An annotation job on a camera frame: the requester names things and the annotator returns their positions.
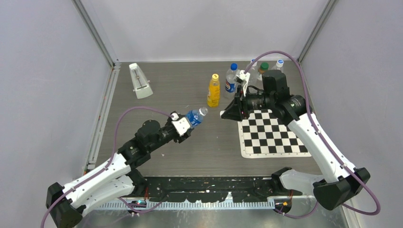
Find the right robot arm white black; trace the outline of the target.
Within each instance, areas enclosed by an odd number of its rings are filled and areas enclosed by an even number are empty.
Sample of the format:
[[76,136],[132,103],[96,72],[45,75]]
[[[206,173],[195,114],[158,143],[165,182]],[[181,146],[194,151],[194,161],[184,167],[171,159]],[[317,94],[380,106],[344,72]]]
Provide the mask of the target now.
[[296,190],[312,195],[327,210],[342,205],[362,190],[370,173],[356,168],[332,143],[321,128],[304,97],[292,95],[286,75],[269,70],[262,76],[263,89],[249,91],[249,73],[241,70],[234,77],[238,83],[232,102],[220,113],[222,119],[242,121],[254,110],[269,110],[290,129],[307,148],[320,175],[298,172],[285,167],[271,175],[271,188],[278,195]]

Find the right standing clear bottle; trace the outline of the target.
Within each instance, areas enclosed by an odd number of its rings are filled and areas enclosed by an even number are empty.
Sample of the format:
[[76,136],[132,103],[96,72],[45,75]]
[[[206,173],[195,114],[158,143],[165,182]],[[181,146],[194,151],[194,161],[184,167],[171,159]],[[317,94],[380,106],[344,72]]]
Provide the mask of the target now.
[[282,59],[279,59],[276,64],[271,68],[271,70],[279,70],[281,72],[284,71],[284,61]]

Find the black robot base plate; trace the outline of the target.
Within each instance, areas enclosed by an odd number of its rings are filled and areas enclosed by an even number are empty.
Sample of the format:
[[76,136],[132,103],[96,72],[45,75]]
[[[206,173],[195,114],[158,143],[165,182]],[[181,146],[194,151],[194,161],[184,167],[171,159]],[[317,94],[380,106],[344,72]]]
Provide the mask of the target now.
[[223,203],[226,199],[237,204],[267,202],[270,197],[285,197],[285,212],[292,206],[290,198],[301,196],[296,190],[286,190],[271,177],[144,177],[128,197],[142,198],[151,202],[181,204]]

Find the clear bottle pepsi label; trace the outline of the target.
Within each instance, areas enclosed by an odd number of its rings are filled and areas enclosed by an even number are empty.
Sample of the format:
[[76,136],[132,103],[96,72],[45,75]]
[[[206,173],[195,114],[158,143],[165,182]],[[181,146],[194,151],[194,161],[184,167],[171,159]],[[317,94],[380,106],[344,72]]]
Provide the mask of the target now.
[[232,71],[229,68],[226,72],[225,92],[224,92],[226,98],[232,98],[233,95],[235,94],[237,85],[235,81],[235,74],[237,73],[237,71],[238,69],[236,71]]

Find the yellow juice bottle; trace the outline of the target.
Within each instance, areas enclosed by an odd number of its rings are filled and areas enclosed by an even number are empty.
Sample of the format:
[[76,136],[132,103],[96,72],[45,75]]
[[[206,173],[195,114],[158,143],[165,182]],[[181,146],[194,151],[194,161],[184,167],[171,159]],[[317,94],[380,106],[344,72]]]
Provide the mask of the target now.
[[217,81],[212,80],[211,77],[207,96],[207,105],[209,107],[218,107],[219,101],[220,101],[220,82],[219,80]]

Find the checkerboard calibration mat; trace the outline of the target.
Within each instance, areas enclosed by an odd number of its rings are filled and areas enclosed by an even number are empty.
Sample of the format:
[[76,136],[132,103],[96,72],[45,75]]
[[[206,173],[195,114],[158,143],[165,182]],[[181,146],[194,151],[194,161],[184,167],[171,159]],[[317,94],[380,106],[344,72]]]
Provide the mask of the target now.
[[240,152],[246,159],[311,157],[301,140],[271,110],[255,110],[238,122]]

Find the clear bottle blue label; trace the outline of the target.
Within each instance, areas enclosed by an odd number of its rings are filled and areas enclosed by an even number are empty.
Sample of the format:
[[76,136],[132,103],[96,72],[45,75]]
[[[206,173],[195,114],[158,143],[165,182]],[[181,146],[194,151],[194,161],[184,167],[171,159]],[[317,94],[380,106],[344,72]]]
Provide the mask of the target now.
[[191,128],[195,128],[199,124],[201,124],[204,120],[204,117],[207,115],[208,109],[206,107],[201,107],[199,109],[189,111],[185,117],[189,121]]

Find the standing clear bottle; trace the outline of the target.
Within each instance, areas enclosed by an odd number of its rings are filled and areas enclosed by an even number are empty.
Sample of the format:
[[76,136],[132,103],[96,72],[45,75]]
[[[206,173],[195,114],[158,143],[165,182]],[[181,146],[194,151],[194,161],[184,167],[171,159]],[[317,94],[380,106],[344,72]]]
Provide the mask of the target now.
[[250,69],[249,69],[248,72],[250,73],[249,80],[248,80],[248,85],[249,86],[256,86],[259,72],[258,72],[257,62],[255,61],[255,59],[251,60]]
[[276,64],[271,68],[271,70],[279,70],[281,72],[284,71],[284,61],[282,59],[279,59]]

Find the left standing clear bottle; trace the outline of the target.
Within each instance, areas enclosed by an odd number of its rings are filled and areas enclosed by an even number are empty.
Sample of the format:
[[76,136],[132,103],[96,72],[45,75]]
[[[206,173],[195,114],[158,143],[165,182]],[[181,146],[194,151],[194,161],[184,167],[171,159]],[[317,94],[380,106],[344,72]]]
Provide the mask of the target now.
[[258,72],[257,62],[255,61],[255,59],[251,60],[250,69],[249,69],[248,72],[250,73],[249,80],[248,80],[248,85],[249,86],[256,86],[259,72]]

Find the yellow bottle cap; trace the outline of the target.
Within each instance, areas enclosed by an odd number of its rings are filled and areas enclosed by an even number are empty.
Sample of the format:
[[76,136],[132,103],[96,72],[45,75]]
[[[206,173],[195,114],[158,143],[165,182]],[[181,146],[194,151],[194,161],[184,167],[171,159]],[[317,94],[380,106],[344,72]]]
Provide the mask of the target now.
[[212,80],[214,80],[214,81],[219,80],[219,75],[218,74],[213,74],[212,75]]

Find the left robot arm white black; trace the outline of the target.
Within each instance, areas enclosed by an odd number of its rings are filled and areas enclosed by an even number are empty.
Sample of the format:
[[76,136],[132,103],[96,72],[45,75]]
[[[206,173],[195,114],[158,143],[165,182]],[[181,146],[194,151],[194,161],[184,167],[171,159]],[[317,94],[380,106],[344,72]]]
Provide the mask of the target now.
[[82,218],[113,198],[145,193],[146,181],[137,170],[151,158],[151,152],[174,141],[186,140],[192,127],[186,117],[168,119],[164,126],[148,120],[106,162],[64,185],[48,187],[46,207],[56,227],[73,228]]

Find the white metronome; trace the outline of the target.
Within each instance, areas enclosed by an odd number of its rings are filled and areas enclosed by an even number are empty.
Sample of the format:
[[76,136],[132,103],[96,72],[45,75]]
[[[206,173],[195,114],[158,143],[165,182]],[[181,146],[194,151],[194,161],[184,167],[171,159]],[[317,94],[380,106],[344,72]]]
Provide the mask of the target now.
[[130,64],[129,71],[134,87],[133,91],[135,92],[137,99],[143,99],[153,95],[149,80],[146,78],[139,65],[137,63]]

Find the green cap brown bottle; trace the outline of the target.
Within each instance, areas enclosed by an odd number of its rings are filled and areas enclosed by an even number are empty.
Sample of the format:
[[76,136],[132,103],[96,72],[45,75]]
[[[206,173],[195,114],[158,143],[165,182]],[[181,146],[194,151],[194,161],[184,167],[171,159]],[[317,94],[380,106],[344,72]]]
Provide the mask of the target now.
[[257,79],[259,81],[262,81],[262,75],[267,72],[269,69],[269,64],[267,62],[263,62],[260,64],[260,67],[258,68],[258,75],[257,75]]

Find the blue bottle cap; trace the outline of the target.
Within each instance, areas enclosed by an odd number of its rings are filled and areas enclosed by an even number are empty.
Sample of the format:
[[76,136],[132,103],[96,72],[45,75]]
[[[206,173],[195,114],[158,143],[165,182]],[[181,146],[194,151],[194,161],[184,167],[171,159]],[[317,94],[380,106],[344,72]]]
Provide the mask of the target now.
[[230,66],[230,69],[232,71],[236,71],[238,69],[238,65],[236,63],[232,63],[231,66]]

